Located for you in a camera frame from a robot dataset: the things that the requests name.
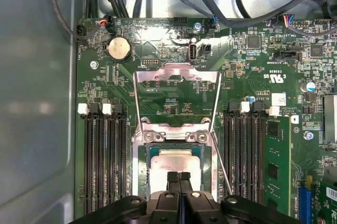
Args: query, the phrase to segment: white slot latch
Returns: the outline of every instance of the white slot latch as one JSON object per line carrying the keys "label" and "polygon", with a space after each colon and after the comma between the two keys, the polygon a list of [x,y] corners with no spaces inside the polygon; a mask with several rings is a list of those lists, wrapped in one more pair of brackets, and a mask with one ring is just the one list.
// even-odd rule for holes
{"label": "white slot latch", "polygon": [[246,113],[250,111],[249,102],[243,101],[240,103],[240,113]]}
{"label": "white slot latch", "polygon": [[77,107],[77,112],[82,115],[88,115],[89,113],[88,104],[79,103]]}
{"label": "white slot latch", "polygon": [[271,106],[269,109],[266,110],[266,113],[268,113],[269,116],[275,116],[275,117],[281,116],[279,106]]}
{"label": "white slot latch", "polygon": [[103,104],[102,113],[105,115],[111,115],[112,113],[111,104]]}

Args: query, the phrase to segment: metal retention bracket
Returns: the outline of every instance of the metal retention bracket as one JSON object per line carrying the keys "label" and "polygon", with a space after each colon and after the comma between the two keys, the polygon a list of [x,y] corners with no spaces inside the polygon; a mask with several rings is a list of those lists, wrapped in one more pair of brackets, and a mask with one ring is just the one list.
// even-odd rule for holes
{"label": "metal retention bracket", "polygon": [[[140,103],[138,100],[137,85],[144,81],[167,81],[171,76],[181,76],[186,81],[209,81],[216,84],[216,95],[213,104],[212,117],[203,118],[200,123],[183,124],[181,127],[172,127],[167,123],[151,123],[148,118],[142,118]],[[190,63],[166,63],[157,71],[137,71],[133,74],[134,93],[137,110],[138,125],[132,137],[133,142],[133,169],[132,177],[138,181],[138,147],[153,142],[165,142],[169,140],[181,140],[186,143],[204,143],[211,146],[211,191],[217,198],[218,183],[218,157],[217,137],[214,133],[214,121],[217,103],[221,88],[221,73],[218,71],[198,71]],[[138,183],[132,184],[132,193],[138,194]]]}
{"label": "metal retention bracket", "polygon": [[141,132],[143,132],[144,122],[141,121],[140,105],[138,100],[138,83],[144,81],[167,81],[171,76],[179,75],[187,81],[208,81],[211,83],[217,82],[217,91],[215,95],[212,119],[209,124],[208,131],[211,131],[214,126],[216,107],[219,100],[221,87],[221,74],[218,71],[198,71],[190,63],[165,63],[163,67],[157,71],[136,71],[133,73],[133,87],[136,99],[137,119]]}

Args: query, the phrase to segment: mounting screw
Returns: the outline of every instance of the mounting screw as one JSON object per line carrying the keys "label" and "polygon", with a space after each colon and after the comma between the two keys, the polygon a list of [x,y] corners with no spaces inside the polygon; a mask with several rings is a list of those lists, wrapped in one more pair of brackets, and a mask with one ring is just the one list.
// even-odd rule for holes
{"label": "mounting screw", "polygon": [[131,204],[139,204],[139,200],[137,200],[137,199],[134,199],[134,200],[131,200]]}
{"label": "mounting screw", "polygon": [[193,198],[200,197],[200,193],[198,193],[198,192],[192,192],[191,195],[192,195]]}
{"label": "mounting screw", "polygon": [[304,139],[307,141],[310,141],[312,139],[314,139],[314,134],[310,131],[305,131],[304,132]]}
{"label": "mounting screw", "polygon": [[231,204],[236,204],[237,203],[237,200],[234,199],[234,198],[228,198],[227,201]]}
{"label": "mounting screw", "polygon": [[153,141],[153,134],[152,133],[146,133],[145,136],[144,136],[144,140],[145,141]]}
{"label": "mounting screw", "polygon": [[90,67],[93,70],[97,70],[98,69],[98,62],[97,61],[91,61]]}
{"label": "mounting screw", "polygon": [[193,29],[196,31],[196,32],[201,32],[202,30],[202,24],[199,23],[199,22],[196,22],[193,24]]}
{"label": "mounting screw", "polygon": [[199,141],[201,141],[201,142],[205,142],[205,141],[207,140],[207,136],[206,136],[206,134],[204,134],[204,133],[200,133],[200,134],[198,135],[198,139],[199,139]]}

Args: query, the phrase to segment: blue pcie slot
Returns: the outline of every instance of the blue pcie slot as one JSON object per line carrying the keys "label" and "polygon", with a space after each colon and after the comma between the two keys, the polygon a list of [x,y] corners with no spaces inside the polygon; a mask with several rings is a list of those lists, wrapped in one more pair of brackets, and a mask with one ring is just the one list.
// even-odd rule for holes
{"label": "blue pcie slot", "polygon": [[301,223],[311,223],[311,191],[299,187],[299,215]]}

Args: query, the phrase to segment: motherboard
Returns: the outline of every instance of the motherboard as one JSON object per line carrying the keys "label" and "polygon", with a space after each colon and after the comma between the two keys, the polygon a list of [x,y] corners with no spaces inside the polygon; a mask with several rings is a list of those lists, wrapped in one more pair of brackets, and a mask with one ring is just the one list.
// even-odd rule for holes
{"label": "motherboard", "polygon": [[[221,159],[234,194],[303,223],[337,223],[336,34],[302,36],[277,20],[106,22],[77,50],[75,218],[148,199],[169,171],[190,172],[193,190],[221,201]],[[311,33],[332,25],[292,22]]]}

